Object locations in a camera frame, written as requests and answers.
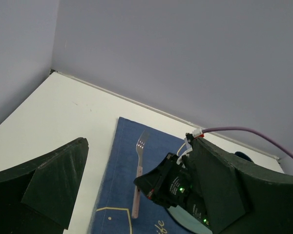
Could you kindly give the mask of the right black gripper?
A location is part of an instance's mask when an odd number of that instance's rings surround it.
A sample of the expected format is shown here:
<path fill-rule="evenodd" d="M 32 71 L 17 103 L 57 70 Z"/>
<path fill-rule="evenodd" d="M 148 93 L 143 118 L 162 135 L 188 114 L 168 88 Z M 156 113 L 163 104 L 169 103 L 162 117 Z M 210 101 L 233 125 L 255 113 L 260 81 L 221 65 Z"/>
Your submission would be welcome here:
<path fill-rule="evenodd" d="M 189 170 L 177 164 L 177 159 L 177 155 L 168 153 L 156 168 L 137 177 L 134 184 L 153 203 L 167 209 L 179 206 L 209 227 L 203 195 L 195 191 Z"/>

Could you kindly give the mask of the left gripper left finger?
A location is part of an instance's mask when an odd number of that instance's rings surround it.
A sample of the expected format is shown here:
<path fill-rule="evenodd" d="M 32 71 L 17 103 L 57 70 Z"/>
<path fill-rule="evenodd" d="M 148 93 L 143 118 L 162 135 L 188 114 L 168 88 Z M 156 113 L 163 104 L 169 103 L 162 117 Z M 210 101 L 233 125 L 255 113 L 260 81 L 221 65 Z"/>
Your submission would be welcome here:
<path fill-rule="evenodd" d="M 0 171 L 0 234 L 62 234 L 70 224 L 83 177 L 88 141 Z"/>

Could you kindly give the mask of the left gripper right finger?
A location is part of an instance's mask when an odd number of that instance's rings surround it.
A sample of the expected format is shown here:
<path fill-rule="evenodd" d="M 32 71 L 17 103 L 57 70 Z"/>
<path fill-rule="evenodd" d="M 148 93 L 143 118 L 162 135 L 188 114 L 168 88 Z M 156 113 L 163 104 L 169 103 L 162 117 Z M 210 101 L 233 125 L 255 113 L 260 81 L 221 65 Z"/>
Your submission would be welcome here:
<path fill-rule="evenodd" d="M 214 234 L 293 234 L 293 176 L 251 163 L 204 138 L 186 159 Z"/>

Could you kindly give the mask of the teal ceramic plate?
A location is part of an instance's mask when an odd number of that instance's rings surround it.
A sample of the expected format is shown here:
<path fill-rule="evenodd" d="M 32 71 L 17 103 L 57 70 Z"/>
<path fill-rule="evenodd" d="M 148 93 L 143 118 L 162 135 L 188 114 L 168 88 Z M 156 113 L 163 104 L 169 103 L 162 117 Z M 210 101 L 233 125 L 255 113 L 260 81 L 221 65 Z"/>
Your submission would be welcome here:
<path fill-rule="evenodd" d="M 192 217 L 180 206 L 171 206 L 170 208 L 166 209 L 166 211 L 181 227 L 192 232 L 193 234 L 212 234 L 211 230 L 205 227 L 197 219 Z"/>

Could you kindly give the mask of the dark blue mug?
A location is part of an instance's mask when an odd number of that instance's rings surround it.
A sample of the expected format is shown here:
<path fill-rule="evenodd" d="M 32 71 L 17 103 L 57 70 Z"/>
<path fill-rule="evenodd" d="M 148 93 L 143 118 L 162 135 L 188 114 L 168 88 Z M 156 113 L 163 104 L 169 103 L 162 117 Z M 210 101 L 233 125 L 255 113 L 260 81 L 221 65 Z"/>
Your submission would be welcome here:
<path fill-rule="evenodd" d="M 239 158 L 242 158 L 242 159 L 244 159 L 244 160 L 246 160 L 246 161 L 249 161 L 249 162 L 251 162 L 251 163 L 254 163 L 254 161 L 253 161 L 249 156 L 247 156 L 245 153 L 243 153 L 243 152 L 237 151 L 237 152 L 235 152 L 234 154 L 235 154 L 237 157 L 239 157 Z"/>

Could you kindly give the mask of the pink handled fork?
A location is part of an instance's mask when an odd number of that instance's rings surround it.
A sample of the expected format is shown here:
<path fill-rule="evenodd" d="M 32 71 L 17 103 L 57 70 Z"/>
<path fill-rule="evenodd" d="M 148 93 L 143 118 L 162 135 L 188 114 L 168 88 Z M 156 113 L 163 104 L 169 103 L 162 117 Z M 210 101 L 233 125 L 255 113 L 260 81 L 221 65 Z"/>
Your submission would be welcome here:
<path fill-rule="evenodd" d="M 149 132 L 144 130 L 136 143 L 136 153 L 138 156 L 138 166 L 137 166 L 136 177 L 140 177 L 143 173 L 143 152 L 144 152 L 144 147 L 148 138 L 149 138 Z M 140 190 L 137 186 L 135 186 L 132 211 L 131 211 L 131 217 L 133 219 L 138 218 L 139 204 L 140 204 Z"/>

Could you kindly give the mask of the blue cloth placemat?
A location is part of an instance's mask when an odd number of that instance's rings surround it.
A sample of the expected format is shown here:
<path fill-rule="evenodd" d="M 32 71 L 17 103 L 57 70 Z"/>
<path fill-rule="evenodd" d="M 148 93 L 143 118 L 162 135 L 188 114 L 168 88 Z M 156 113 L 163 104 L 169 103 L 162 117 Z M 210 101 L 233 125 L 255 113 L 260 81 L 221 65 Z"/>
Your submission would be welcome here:
<path fill-rule="evenodd" d="M 164 209 L 141 196 L 139 216 L 131 217 L 134 179 L 138 165 L 136 143 L 149 133 L 143 153 L 143 171 L 155 168 L 167 153 L 181 154 L 184 140 L 120 117 L 111 154 L 101 183 L 90 234 L 188 234 Z"/>

